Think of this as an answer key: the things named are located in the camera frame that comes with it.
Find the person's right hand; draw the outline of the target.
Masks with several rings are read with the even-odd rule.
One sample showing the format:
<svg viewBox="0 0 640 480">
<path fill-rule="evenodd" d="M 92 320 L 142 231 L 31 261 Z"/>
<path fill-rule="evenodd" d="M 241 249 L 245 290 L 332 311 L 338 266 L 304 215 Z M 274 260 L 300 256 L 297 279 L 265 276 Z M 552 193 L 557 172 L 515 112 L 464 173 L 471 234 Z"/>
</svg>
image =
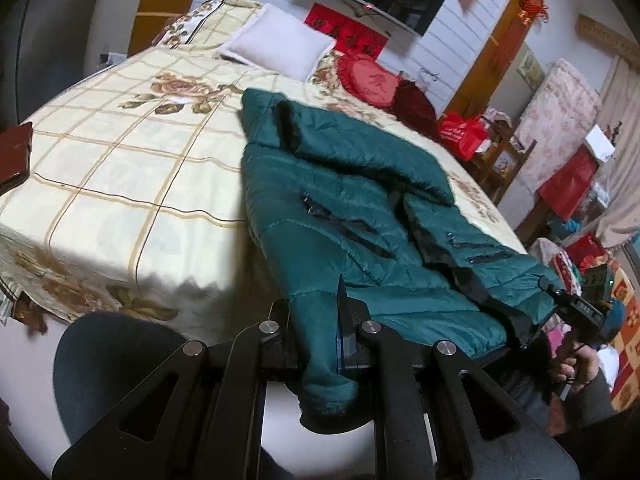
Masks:
<svg viewBox="0 0 640 480">
<path fill-rule="evenodd" d="M 551 377 L 567 384 L 570 394 L 577 394 L 590 385 L 599 375 L 597 351 L 584 344 L 576 330 L 570 330 L 563 338 L 552 360 Z"/>
</svg>

